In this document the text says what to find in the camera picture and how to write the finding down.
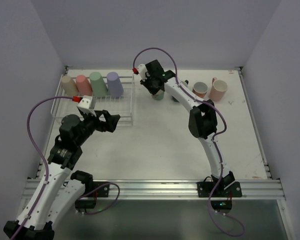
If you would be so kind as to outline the light pink mug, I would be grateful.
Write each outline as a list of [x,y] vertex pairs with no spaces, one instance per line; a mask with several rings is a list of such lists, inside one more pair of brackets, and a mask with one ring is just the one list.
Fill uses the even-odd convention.
[[213,77],[209,98],[214,102],[218,102],[224,97],[227,90],[228,84],[224,80]]

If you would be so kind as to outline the beige tumbler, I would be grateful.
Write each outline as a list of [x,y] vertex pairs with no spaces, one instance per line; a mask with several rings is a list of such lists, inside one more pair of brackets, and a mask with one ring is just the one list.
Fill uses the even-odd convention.
[[68,97],[74,97],[79,95],[79,90],[77,88],[77,85],[70,76],[64,75],[60,81],[63,90]]

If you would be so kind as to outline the purple tumbler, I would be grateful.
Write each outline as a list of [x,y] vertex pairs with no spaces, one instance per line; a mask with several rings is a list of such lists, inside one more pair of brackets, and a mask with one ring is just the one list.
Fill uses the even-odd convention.
[[111,97],[119,98],[124,93],[124,88],[117,72],[109,72],[106,76],[108,91]]

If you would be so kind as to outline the left black controller box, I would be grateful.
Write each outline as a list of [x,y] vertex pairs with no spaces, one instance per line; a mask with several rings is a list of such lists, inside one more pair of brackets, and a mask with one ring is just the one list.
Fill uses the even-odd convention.
[[94,209],[96,200],[76,200],[74,203],[75,209],[79,212],[87,212],[88,209]]

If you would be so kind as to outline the dark green mug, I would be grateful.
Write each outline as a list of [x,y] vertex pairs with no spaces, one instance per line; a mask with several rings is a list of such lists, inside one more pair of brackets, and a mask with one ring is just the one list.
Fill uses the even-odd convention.
[[[188,89],[189,81],[187,79],[179,80],[179,83],[181,83],[185,89]],[[171,95],[174,102],[179,103],[179,99],[185,100],[187,98],[187,95],[178,85],[175,85],[173,89],[176,91],[176,93]]]

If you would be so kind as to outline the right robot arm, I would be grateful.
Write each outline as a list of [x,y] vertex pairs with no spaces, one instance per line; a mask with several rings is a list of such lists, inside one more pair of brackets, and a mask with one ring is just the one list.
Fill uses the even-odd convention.
[[159,92],[167,92],[189,112],[188,129],[204,148],[211,169],[212,189],[218,194],[225,191],[235,178],[225,167],[218,147],[218,110],[214,103],[211,100],[200,100],[173,71],[164,71],[158,60],[140,64],[133,72],[140,75],[140,84],[153,96]]

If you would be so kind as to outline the pink tumbler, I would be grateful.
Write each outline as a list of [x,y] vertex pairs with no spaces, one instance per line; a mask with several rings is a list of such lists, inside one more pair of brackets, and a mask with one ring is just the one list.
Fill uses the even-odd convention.
[[75,79],[76,86],[82,96],[92,96],[93,91],[88,78],[85,75],[78,75]]

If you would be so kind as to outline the aluminium rail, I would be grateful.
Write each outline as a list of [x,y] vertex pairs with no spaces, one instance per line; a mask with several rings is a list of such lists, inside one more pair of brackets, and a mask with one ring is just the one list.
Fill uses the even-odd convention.
[[[120,187],[120,200],[206,200],[199,197],[197,180],[112,180]],[[242,197],[234,200],[284,200],[280,180],[240,180]]]

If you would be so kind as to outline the right black controller box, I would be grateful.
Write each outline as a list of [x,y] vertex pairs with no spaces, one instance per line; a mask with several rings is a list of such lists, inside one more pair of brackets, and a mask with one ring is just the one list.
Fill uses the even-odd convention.
[[230,198],[226,200],[212,200],[211,207],[214,211],[228,214],[232,210],[233,202]]

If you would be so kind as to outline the salmon textured mug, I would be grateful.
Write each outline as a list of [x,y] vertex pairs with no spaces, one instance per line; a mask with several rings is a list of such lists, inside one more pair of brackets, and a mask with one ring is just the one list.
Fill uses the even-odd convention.
[[207,92],[208,92],[208,85],[207,84],[205,84],[204,82],[200,82],[200,81],[198,81],[198,82],[196,82],[194,85],[193,85],[193,87],[192,87],[192,92],[196,95],[196,96],[198,96],[198,97],[200,97],[200,98],[204,98],[205,97],[205,95],[207,94]]

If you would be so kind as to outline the green tumbler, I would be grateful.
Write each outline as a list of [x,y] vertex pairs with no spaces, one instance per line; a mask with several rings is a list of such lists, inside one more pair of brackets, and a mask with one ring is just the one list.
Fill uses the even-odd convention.
[[97,71],[92,72],[89,75],[89,79],[94,96],[98,98],[105,97],[108,93],[108,88],[101,73]]

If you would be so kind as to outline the floral beige mug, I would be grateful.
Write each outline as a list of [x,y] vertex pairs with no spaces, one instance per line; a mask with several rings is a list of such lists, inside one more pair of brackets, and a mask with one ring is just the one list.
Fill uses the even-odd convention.
[[165,95],[165,92],[161,91],[161,92],[158,92],[158,93],[152,95],[151,97],[155,101],[161,101],[164,98],[164,95]]

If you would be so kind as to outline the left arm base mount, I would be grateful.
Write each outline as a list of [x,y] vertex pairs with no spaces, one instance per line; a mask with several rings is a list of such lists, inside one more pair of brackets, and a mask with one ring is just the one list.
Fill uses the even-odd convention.
[[85,189],[84,194],[81,197],[90,197],[90,198],[107,198],[109,195],[109,182],[108,181],[93,181]]

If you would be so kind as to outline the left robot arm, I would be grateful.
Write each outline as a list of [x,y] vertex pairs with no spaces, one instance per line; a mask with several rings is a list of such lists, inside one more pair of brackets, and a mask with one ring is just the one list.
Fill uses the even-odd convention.
[[55,228],[80,197],[92,194],[93,176],[73,172],[82,155],[81,146],[95,132],[114,132],[120,115],[95,110],[65,116],[50,151],[47,169],[25,209],[3,231],[11,240],[52,240]]

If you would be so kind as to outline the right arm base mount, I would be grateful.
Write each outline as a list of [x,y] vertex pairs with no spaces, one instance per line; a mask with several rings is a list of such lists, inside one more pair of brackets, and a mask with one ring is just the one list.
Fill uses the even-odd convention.
[[[213,176],[211,176],[210,178],[212,179],[211,181],[207,181],[208,177],[206,177],[203,181],[198,181],[196,183],[199,198],[208,198],[210,196],[210,193],[213,191],[213,188],[216,185],[217,181],[219,180],[218,178],[215,178]],[[212,193],[213,198],[241,198],[242,196],[243,194],[240,182],[235,181],[235,178],[230,175],[223,177]]]

